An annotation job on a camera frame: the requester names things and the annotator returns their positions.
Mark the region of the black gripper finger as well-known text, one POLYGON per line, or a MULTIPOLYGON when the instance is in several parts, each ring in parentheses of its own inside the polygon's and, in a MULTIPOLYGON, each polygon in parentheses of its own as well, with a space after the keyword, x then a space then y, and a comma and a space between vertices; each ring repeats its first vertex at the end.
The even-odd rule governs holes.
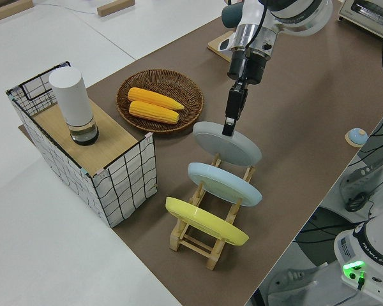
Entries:
POLYGON ((239 116, 241 116, 243 108, 244 108, 245 103, 246 103, 246 98, 247 98, 247 95, 248 95, 247 87, 248 86, 246 84, 242 84, 241 88, 239 90, 239 93, 240 93, 239 116))
POLYGON ((229 90, 222 134, 232 136, 243 107, 243 85, 236 82, 229 90))

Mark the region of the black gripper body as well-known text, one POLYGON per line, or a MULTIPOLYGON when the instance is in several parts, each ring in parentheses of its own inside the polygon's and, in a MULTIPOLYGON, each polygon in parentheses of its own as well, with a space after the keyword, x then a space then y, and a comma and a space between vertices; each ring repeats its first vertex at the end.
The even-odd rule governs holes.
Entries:
POLYGON ((228 77, 237 82, 257 85, 262 80, 267 59, 259 54, 247 50, 233 51, 228 77))

